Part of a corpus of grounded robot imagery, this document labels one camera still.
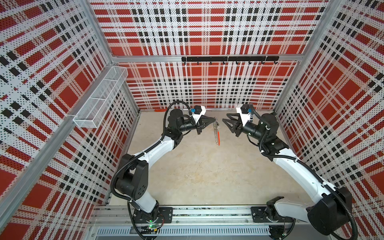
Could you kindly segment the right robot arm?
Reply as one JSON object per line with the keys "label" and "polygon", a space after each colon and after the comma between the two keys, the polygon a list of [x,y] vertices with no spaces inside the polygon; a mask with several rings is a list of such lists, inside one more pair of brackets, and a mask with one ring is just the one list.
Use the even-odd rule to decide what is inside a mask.
{"label": "right robot arm", "polygon": [[333,236],[337,240],[342,237],[336,230],[350,224],[352,232],[349,238],[356,240],[359,233],[352,213],[350,191],[345,187],[336,187],[300,160],[277,136],[280,126],[275,114],[260,115],[250,104],[237,107],[236,111],[223,119],[229,130],[236,137],[245,134],[249,140],[258,140],[255,145],[261,155],[287,172],[311,198],[311,203],[302,203],[275,197],[267,202],[266,218],[270,222],[291,218],[310,223],[322,235]]}

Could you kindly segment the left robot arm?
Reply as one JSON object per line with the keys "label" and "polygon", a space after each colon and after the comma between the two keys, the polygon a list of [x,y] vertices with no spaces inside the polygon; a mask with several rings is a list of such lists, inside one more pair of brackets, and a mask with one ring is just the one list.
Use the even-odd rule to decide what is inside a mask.
{"label": "left robot arm", "polygon": [[175,101],[165,111],[161,137],[151,146],[134,155],[125,154],[110,183],[111,194],[126,200],[148,223],[154,223],[160,214],[159,202],[148,192],[149,171],[165,154],[174,150],[184,135],[191,131],[201,134],[203,129],[216,122],[205,115],[204,106],[190,107],[186,102]]}

